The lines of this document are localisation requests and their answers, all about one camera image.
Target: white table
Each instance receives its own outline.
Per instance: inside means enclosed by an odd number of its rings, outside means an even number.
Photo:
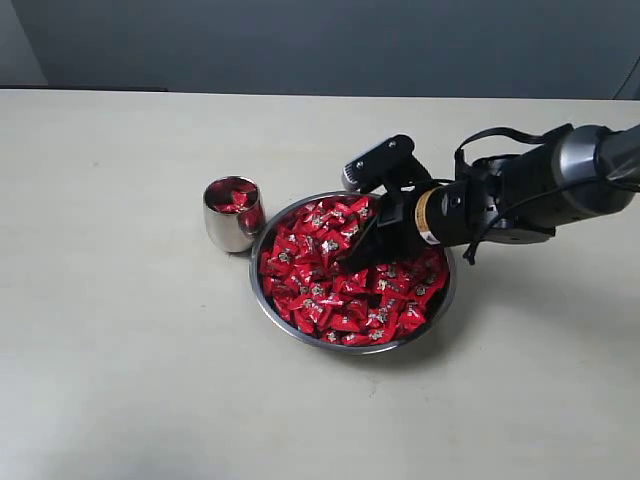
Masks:
[[[273,215],[397,132],[445,177],[567,121],[640,103],[0,91],[0,478],[636,476],[640,201],[483,244],[439,328],[358,358],[273,326],[203,227],[218,176]]]

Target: bowl rim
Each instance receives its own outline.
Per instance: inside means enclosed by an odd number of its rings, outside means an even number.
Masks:
[[[283,208],[278,212],[269,222],[264,226],[258,238],[253,244],[253,248],[251,250],[251,259],[249,263],[249,280],[251,281],[251,288],[256,296],[256,300],[258,301],[258,305],[262,309],[269,319],[276,324],[281,330],[283,330],[288,335],[300,340],[301,342],[306,343],[307,345],[313,345],[314,347],[323,348],[325,350],[330,350],[334,352],[341,352],[351,355],[367,355],[372,353],[381,353],[389,350],[393,350],[402,345],[406,345],[417,338],[422,337],[424,334],[433,330],[433,327],[437,325],[440,318],[446,313],[446,311],[451,306],[451,302],[453,301],[453,297],[456,290],[456,265],[453,257],[453,252],[449,248],[445,248],[445,257],[447,259],[447,264],[449,265],[449,280],[447,284],[447,293],[445,294],[444,299],[442,300],[442,304],[438,311],[433,315],[431,321],[427,324],[426,328],[416,332],[415,334],[409,335],[408,337],[401,338],[398,340],[393,340],[391,342],[383,343],[380,345],[367,345],[364,347],[352,347],[349,345],[336,345],[333,343],[323,342],[320,339],[313,338],[305,333],[300,332],[295,329],[291,325],[289,325],[284,319],[280,317],[278,312],[276,312],[269,302],[267,301],[264,293],[262,292],[262,285],[260,282],[259,275],[259,263],[260,263],[260,250],[262,249],[262,244],[265,241],[267,235],[271,232],[271,230],[289,213],[293,210],[306,205],[309,202],[313,202],[316,200],[321,200],[327,197],[351,197],[351,196],[368,196],[371,198],[379,198],[379,195],[376,194],[362,194],[358,192],[348,192],[345,190],[338,190],[335,192],[326,192],[319,193],[316,195],[311,195],[309,197],[303,198],[297,202],[292,203],[291,205]]]

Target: robotic arm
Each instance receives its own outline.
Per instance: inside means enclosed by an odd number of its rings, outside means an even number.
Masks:
[[[467,164],[463,147],[489,136],[539,145]],[[556,227],[619,212],[640,191],[640,125],[622,132],[567,124],[541,136],[498,127],[469,137],[455,152],[455,180],[431,177],[406,135],[385,140],[347,164],[345,189],[384,186],[379,211],[343,265],[413,255],[427,244],[469,244],[472,265],[482,241],[544,242]]]

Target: metal cup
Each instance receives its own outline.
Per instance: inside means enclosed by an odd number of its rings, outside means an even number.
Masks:
[[[222,212],[220,205],[232,203],[231,192],[248,191],[250,204],[240,212]],[[223,177],[211,183],[202,196],[204,223],[209,238],[225,252],[243,252],[265,224],[262,198],[258,186],[244,177]]]

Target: metal bowl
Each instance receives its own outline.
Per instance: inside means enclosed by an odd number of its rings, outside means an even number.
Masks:
[[[378,198],[377,195],[370,195],[370,196],[372,198]],[[415,340],[416,338],[424,335],[425,333],[427,333],[429,330],[431,330],[434,327],[434,325],[436,325],[436,323],[440,320],[442,315],[444,315],[444,313],[448,310],[449,306],[451,305],[451,301],[453,300],[453,295],[454,295],[455,285],[456,285],[455,263],[453,259],[453,254],[449,249],[445,249],[445,256],[447,258],[447,263],[449,266],[449,279],[447,280],[445,287],[439,292],[437,292],[434,295],[433,299],[431,300],[432,302],[440,303],[440,305],[437,307],[437,311],[433,314],[429,322],[427,322],[425,325],[422,325],[411,335],[405,338],[394,340],[392,342],[383,343],[380,345],[368,345],[363,347],[335,345],[333,343],[323,342],[322,340],[313,338],[309,335],[306,335],[298,331],[296,328],[292,327],[287,322],[285,322],[280,317],[280,315],[278,315],[278,312],[275,310],[272,303],[269,300],[267,300],[267,298],[264,296],[264,293],[262,292],[262,282],[260,281],[260,273],[258,271],[259,264],[260,264],[260,255],[264,250],[269,249],[273,246],[273,241],[276,235],[276,232],[275,232],[276,226],[282,222],[288,221],[290,216],[296,210],[298,210],[298,208],[302,207],[303,205],[306,205],[307,203],[315,200],[322,200],[323,198],[329,198],[329,197],[343,197],[349,200],[351,199],[355,200],[359,197],[362,197],[362,195],[358,193],[349,193],[349,192],[329,192],[329,193],[321,193],[319,195],[313,195],[311,197],[304,198],[298,202],[295,202],[289,205],[280,213],[278,213],[275,217],[273,217],[271,221],[265,226],[262,233],[256,239],[253,245],[253,250],[251,252],[251,264],[249,267],[249,277],[251,280],[251,287],[253,288],[253,292],[256,295],[258,304],[260,305],[264,313],[266,313],[267,316],[271,319],[271,321],[275,323],[278,327],[280,327],[282,330],[284,330],[286,333],[288,333],[292,337],[297,338],[298,340],[308,345],[313,345],[314,347],[324,348],[325,350],[332,350],[335,352],[342,352],[342,353],[351,354],[351,355],[366,355],[370,353],[380,353],[380,352],[385,352],[387,350],[393,350],[394,348],[398,348],[402,345],[405,345]]]

